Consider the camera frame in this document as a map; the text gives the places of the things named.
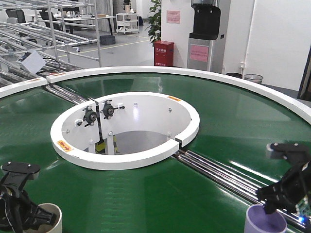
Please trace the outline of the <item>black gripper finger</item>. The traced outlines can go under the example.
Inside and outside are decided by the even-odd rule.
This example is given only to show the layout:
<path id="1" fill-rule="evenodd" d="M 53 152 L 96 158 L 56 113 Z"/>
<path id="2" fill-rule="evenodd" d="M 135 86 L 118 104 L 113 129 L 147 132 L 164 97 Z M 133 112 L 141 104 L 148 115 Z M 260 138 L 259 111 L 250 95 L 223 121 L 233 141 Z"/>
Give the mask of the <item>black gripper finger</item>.
<path id="1" fill-rule="evenodd" d="M 301 169 L 288 170 L 282 179 L 256 191 L 259 201 L 264 201 L 264 211 L 272 214 L 277 209 L 289 213 L 309 213 L 309 172 Z"/>
<path id="2" fill-rule="evenodd" d="M 7 162 L 1 166 L 4 173 L 0 185 L 10 190 L 13 197 L 20 197 L 28 179 L 35 180 L 39 176 L 40 165 L 22 162 Z"/>
<path id="3" fill-rule="evenodd" d="M 266 156 L 270 159 L 283 159 L 290 168 L 305 170 L 311 162 L 310 149 L 300 143 L 268 143 Z"/>
<path id="4" fill-rule="evenodd" d="M 52 226 L 56 214 L 32 202 L 24 191 L 20 197 L 9 196 L 9 225 L 13 231 L 38 230 L 41 225 Z"/>

